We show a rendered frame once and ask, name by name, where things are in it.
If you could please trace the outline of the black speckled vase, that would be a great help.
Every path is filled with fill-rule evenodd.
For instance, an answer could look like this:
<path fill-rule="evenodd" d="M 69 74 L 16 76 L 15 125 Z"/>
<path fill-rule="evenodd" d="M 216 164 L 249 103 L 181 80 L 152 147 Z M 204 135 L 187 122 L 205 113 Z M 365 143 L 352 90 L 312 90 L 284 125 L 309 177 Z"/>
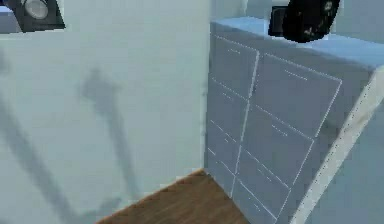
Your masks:
<path fill-rule="evenodd" d="M 330 32 L 341 0 L 290 0 L 282 23 L 283 37 L 297 43 L 322 39 Z"/>

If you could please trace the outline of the small black framed picture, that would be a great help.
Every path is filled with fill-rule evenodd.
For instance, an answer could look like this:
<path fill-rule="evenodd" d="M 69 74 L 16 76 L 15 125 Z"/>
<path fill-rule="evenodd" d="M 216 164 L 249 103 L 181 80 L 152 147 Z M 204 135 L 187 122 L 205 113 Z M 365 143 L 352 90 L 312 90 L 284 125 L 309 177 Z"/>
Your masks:
<path fill-rule="evenodd" d="M 273 6 L 270 14 L 268 34 L 270 36 L 283 36 L 283 20 L 285 16 L 286 6 Z"/>

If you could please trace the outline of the black box with silver disc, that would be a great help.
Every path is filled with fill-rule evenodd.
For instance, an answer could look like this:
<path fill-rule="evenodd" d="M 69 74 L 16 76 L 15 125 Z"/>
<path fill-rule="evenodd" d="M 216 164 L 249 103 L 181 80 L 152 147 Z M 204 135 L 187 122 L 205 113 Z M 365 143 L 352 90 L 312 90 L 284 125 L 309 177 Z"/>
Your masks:
<path fill-rule="evenodd" d="M 0 0 L 10 9 L 23 33 L 65 29 L 57 0 Z"/>

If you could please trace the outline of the pale blue chest of drawers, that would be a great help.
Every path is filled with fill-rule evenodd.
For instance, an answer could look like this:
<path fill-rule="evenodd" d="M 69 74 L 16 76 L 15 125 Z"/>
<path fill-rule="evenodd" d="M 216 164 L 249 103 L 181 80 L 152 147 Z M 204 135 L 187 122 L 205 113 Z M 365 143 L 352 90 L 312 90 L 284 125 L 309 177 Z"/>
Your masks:
<path fill-rule="evenodd" d="M 249 224 L 304 224 L 384 99 L 384 44 L 210 24 L 204 169 Z"/>

